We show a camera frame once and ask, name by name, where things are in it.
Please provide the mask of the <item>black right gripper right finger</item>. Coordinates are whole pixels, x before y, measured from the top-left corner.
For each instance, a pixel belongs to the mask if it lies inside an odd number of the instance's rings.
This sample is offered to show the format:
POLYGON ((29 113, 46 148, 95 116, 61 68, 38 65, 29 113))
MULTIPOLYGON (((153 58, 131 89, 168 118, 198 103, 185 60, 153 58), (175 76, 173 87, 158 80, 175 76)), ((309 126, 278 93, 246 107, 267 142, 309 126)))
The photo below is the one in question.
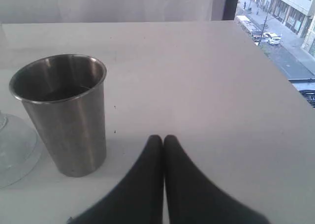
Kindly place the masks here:
POLYGON ((212 183, 185 153, 178 138, 164 139, 165 186, 172 224, 267 224, 262 214, 212 183))

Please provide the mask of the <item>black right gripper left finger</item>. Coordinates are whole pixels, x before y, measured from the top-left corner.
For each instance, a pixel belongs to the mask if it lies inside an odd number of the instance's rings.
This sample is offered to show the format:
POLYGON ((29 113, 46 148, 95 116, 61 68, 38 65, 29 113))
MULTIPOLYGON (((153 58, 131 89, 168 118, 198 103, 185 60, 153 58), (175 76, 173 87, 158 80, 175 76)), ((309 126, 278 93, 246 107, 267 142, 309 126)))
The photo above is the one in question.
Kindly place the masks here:
POLYGON ((163 146, 151 135, 126 176, 70 224, 160 224, 163 212, 163 146))

